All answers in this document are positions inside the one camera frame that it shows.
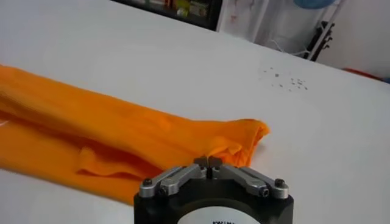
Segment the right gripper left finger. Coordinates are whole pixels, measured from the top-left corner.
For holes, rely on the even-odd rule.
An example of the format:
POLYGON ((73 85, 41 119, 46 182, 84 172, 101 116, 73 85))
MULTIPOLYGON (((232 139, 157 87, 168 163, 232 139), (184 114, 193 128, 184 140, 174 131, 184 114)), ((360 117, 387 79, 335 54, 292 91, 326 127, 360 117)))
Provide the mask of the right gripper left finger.
POLYGON ((189 166, 175 166, 153 178, 145 179, 139 189, 141 198, 152 198, 157 195, 171 196, 191 179, 207 177, 208 159, 201 157, 189 166))

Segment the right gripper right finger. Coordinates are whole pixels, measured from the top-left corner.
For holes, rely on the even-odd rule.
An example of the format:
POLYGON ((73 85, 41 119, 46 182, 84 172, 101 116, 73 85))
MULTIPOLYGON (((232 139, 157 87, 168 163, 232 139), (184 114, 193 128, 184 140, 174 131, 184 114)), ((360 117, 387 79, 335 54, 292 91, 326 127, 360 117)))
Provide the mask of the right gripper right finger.
POLYGON ((233 180, 243 187, 246 192, 256 197, 272 197, 285 200, 289 197, 289 187, 283 179, 272 179, 251 169, 224 164, 222 159, 211 156, 210 168, 215 180, 233 180))

